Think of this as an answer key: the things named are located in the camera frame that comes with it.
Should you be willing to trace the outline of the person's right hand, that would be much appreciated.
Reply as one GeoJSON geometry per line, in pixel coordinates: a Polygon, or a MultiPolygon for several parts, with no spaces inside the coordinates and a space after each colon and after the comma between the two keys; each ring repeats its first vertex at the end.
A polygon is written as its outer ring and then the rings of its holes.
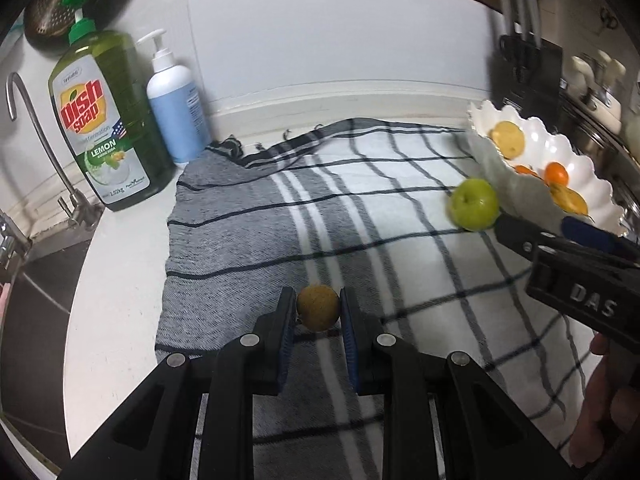
{"type": "Polygon", "coordinates": [[[595,462],[603,453],[605,438],[601,427],[607,417],[625,434],[639,419],[639,391],[629,387],[616,387],[608,379],[608,347],[610,341],[595,334],[590,351],[600,356],[585,390],[584,402],[570,437],[570,462],[576,468],[595,462]]]}

